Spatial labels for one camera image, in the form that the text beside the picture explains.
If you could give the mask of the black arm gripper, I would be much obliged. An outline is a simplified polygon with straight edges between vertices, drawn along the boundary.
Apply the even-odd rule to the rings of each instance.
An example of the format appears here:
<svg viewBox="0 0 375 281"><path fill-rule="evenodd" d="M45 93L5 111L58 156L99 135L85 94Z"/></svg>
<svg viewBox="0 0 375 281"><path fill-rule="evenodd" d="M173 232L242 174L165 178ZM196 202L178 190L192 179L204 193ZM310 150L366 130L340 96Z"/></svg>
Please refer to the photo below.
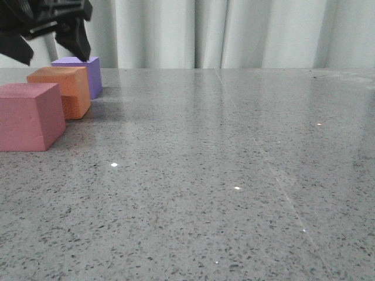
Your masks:
<svg viewBox="0 0 375 281"><path fill-rule="evenodd" d="M87 61L91 47L84 22L92 12L90 1L1 1L1 54L29 66L34 52L24 38L55 32L59 45Z"/></svg>

